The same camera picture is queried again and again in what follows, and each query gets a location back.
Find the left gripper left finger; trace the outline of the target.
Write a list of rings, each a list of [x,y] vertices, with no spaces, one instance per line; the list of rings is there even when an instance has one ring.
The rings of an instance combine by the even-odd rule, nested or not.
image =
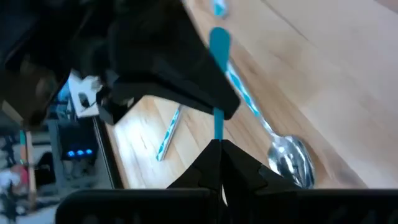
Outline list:
[[[209,199],[220,191],[221,141],[211,140],[183,174],[167,187],[172,199]]]

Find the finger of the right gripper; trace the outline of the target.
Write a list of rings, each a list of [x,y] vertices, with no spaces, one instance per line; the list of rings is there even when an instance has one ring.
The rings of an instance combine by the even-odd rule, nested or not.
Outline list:
[[[156,96],[212,114],[224,111],[229,120],[240,105],[239,96],[219,67],[194,68],[178,77],[178,72],[138,72],[119,75],[112,69],[103,71],[104,87],[96,94],[99,117],[116,124],[144,96]]]
[[[111,68],[170,100],[238,100],[180,0],[126,0],[109,28]]]

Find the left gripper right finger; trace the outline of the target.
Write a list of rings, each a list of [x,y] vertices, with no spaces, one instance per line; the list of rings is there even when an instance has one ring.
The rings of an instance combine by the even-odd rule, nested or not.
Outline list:
[[[222,149],[222,179],[228,205],[244,205],[261,195],[300,188],[231,141],[224,140]]]

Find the black perforated computer case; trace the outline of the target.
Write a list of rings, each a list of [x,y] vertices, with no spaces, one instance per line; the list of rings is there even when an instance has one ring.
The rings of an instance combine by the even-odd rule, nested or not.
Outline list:
[[[98,154],[98,142],[91,120],[84,119],[57,125],[62,161],[87,160],[94,164]]]

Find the black aluminium table frame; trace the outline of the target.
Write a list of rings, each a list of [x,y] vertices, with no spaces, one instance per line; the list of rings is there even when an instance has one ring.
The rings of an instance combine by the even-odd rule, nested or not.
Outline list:
[[[123,180],[118,169],[109,133],[106,130],[106,124],[98,116],[94,116],[92,120],[112,188],[123,189]]]

